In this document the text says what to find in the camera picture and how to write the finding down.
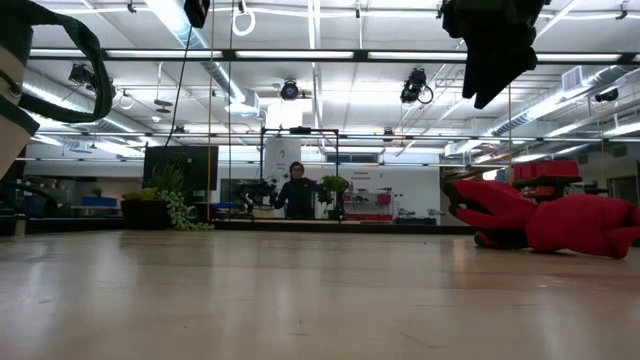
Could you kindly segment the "red and black garden glove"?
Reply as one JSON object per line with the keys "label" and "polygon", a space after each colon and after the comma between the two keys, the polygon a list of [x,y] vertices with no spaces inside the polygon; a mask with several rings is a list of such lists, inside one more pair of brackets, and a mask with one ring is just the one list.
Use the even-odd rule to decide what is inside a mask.
{"label": "red and black garden glove", "polygon": [[443,0],[438,17],[467,47],[462,97],[485,108],[522,73],[536,68],[535,23],[551,0]]}
{"label": "red and black garden glove", "polygon": [[536,203],[507,183],[485,180],[455,180],[443,193],[451,215],[474,228],[484,248],[623,259],[640,240],[640,207],[622,199],[574,194]]}

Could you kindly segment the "green background potted plant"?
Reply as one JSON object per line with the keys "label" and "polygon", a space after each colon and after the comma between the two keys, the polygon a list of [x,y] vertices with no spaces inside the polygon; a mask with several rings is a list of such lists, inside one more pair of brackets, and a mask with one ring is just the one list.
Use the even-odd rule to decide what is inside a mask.
{"label": "green background potted plant", "polygon": [[339,175],[326,175],[321,180],[322,197],[320,202],[332,206],[328,216],[331,220],[341,221],[344,218],[344,195],[350,183]]}

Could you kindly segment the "person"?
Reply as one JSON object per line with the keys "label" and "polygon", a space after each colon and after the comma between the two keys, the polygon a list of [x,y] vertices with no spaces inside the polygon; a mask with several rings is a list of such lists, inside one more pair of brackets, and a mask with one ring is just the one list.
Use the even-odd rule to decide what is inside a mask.
{"label": "person", "polygon": [[289,167],[289,181],[271,200],[275,209],[286,208],[286,219],[311,220],[315,218],[313,194],[320,194],[323,189],[316,181],[305,177],[304,173],[305,168],[301,162],[292,162]]}

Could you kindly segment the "background shelf red boxes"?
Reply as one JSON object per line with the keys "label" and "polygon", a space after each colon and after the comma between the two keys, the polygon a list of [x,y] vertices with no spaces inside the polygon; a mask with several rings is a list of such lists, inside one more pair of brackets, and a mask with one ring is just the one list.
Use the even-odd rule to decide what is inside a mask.
{"label": "background shelf red boxes", "polygon": [[394,221],[394,194],[382,191],[346,192],[343,196],[344,219],[359,222]]}

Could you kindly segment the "black screen panel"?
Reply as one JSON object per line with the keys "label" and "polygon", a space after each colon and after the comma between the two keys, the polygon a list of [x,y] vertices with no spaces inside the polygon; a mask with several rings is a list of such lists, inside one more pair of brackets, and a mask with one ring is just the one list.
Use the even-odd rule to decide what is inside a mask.
{"label": "black screen panel", "polygon": [[217,190],[218,157],[217,146],[150,147],[144,159],[144,187],[175,192],[187,204],[204,202]]}

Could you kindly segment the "potted succulent plant dark pot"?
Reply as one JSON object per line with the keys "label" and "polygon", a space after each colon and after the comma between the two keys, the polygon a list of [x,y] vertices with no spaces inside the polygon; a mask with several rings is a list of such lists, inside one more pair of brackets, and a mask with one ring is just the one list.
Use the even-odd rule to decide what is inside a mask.
{"label": "potted succulent plant dark pot", "polygon": [[194,206],[187,205],[184,172],[175,163],[155,166],[143,187],[125,193],[121,200],[124,223],[131,230],[209,231]]}

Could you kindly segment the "red bins on cart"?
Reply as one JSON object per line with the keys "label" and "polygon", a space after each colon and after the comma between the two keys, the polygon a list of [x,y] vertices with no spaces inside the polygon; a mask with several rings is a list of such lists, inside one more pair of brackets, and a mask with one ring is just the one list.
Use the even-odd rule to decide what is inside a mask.
{"label": "red bins on cart", "polygon": [[514,167],[514,181],[541,178],[577,178],[579,166],[572,160],[546,160],[517,164]]}

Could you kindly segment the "black aluminium table frame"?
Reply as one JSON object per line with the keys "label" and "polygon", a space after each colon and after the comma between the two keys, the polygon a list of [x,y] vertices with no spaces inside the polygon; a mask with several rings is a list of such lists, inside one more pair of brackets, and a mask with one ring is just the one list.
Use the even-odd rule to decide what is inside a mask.
{"label": "black aluminium table frame", "polygon": [[[105,62],[134,62],[134,61],[171,61],[176,62],[184,58],[179,57],[179,50],[133,50],[133,49],[106,49],[101,50]],[[187,54],[186,62],[205,60],[206,50],[190,50],[193,55]],[[399,50],[214,50],[213,59],[223,62],[309,62],[309,63],[420,63],[420,64],[465,64],[467,53],[463,51],[399,51]],[[602,52],[541,52],[537,54],[539,65],[598,65],[618,67],[640,67],[640,52],[602,53]],[[81,55],[80,50],[70,48],[34,48],[29,54],[30,60],[88,60]],[[458,135],[373,135],[373,134],[339,134],[337,129],[324,129],[337,131],[334,135],[334,146],[339,150],[340,140],[373,140],[395,139],[415,141],[444,141],[444,140],[474,140],[489,141],[499,140],[511,143],[513,139],[498,136],[458,136]],[[248,133],[233,135],[228,133],[178,133],[176,137],[182,138],[250,138],[258,137],[261,145],[262,130],[257,135]],[[596,140],[587,138],[558,138],[552,136],[519,137],[518,141],[554,142],[577,141],[614,142],[614,140]],[[239,231],[275,231],[275,232],[321,232],[321,233],[389,233],[389,234],[444,234],[465,235],[471,234],[468,226],[439,226],[439,225],[383,225],[382,222],[357,223],[354,221],[337,220],[277,220],[267,218],[257,219],[232,219],[227,215],[226,220],[210,220],[219,230]],[[126,228],[123,217],[77,217],[77,218],[30,218],[26,215],[0,215],[0,235],[8,234],[9,225],[16,226],[16,234],[20,226],[25,227],[27,234],[62,233],[80,231],[107,231],[123,230]]]}

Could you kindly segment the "black background rig frame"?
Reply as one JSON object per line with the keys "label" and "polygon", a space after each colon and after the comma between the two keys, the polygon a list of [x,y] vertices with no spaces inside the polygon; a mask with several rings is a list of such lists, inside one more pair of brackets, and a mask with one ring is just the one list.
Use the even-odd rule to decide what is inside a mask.
{"label": "black background rig frame", "polygon": [[[310,127],[297,126],[284,129],[263,129],[261,134],[261,171],[260,177],[268,182],[273,182],[277,186],[277,192],[281,191],[283,185],[289,181],[289,167],[292,162],[299,161],[303,164],[303,141],[304,140],[320,140],[323,135],[338,135],[337,131],[320,130]],[[314,180],[307,175],[306,167],[304,176],[316,181],[321,186],[321,180]],[[315,208],[315,220],[317,218],[318,207],[322,193],[313,194],[313,205]],[[292,220],[285,218],[285,210],[274,208],[276,218]]]}

